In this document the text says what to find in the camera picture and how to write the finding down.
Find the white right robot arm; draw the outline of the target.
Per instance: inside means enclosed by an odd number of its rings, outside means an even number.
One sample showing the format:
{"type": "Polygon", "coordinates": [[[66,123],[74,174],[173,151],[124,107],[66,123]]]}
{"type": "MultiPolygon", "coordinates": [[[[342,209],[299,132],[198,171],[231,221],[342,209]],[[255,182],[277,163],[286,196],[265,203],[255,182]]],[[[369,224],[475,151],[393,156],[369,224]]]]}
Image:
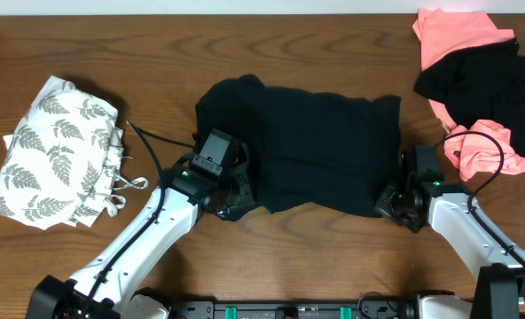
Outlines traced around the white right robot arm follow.
{"type": "Polygon", "coordinates": [[[482,211],[463,183],[409,175],[389,183],[375,209],[417,233],[429,227],[441,235],[476,280],[474,296],[419,292],[397,304],[400,318],[518,318],[525,305],[525,251],[482,211]]]}

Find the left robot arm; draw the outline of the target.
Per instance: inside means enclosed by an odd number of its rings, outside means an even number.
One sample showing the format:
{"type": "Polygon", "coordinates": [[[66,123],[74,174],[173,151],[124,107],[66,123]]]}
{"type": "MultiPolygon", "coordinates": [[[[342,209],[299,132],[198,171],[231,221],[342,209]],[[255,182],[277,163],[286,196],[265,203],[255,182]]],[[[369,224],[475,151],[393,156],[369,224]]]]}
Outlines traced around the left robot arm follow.
{"type": "Polygon", "coordinates": [[[203,214],[235,222],[257,204],[248,181],[246,144],[206,142],[161,171],[158,187],[129,226],[93,261],[61,281],[47,276],[27,307],[29,318],[129,318],[135,293],[165,252],[203,214]]]}

